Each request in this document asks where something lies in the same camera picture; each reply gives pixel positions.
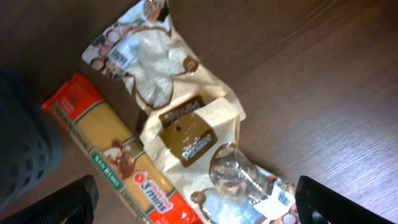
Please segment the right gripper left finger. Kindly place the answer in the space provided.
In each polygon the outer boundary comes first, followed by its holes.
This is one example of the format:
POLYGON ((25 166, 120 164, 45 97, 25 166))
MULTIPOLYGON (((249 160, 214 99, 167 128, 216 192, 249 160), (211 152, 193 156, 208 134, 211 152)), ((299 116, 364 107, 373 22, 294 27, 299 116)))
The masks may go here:
POLYGON ((1 224, 92 224, 98 199, 95 178, 86 175, 1 220, 1 224))

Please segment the Pantree white rice bag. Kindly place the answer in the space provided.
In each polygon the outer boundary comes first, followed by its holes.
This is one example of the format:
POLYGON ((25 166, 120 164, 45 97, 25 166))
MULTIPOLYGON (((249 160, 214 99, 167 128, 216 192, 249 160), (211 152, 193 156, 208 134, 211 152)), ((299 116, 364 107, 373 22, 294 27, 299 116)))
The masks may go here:
POLYGON ((200 63, 175 30, 168 1, 139 1, 82 54, 91 68, 122 80, 147 114, 141 139, 153 139, 179 117, 217 98, 246 113, 233 90, 200 63))

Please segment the San Remo spaghetti packet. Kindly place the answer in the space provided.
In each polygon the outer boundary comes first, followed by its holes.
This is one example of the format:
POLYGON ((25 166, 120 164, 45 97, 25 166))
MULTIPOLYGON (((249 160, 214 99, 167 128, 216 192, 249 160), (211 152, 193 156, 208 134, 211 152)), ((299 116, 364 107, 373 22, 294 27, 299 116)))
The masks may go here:
POLYGON ((59 120, 140 223, 201 223, 84 75, 74 73, 42 109, 59 120))

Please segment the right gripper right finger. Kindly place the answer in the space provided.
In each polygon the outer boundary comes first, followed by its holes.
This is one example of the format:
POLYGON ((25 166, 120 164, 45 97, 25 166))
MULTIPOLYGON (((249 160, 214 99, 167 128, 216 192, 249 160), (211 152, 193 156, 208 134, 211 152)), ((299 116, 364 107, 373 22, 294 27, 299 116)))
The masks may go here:
POLYGON ((308 176, 300 176, 295 193, 301 223, 392 224, 308 176))

